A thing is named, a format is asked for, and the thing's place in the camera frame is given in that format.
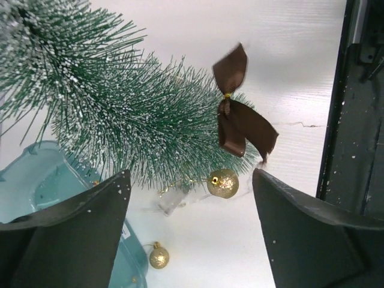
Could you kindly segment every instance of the white surface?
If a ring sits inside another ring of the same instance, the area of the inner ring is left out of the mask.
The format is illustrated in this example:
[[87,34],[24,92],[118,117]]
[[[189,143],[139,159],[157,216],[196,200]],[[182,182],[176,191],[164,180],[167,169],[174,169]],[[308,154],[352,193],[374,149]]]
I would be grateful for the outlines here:
[[[173,55],[196,68],[211,65],[238,41],[249,57],[242,87],[280,133],[267,171],[308,194],[316,192],[345,0],[93,0],[123,13],[163,61]],[[2,138],[0,168],[33,142],[18,140],[32,115]],[[133,187],[128,219],[142,244],[159,241],[170,253],[163,270],[149,269],[149,288],[273,288],[251,172],[237,196],[208,197],[165,217],[156,191]],[[196,200],[203,190],[191,197]]]

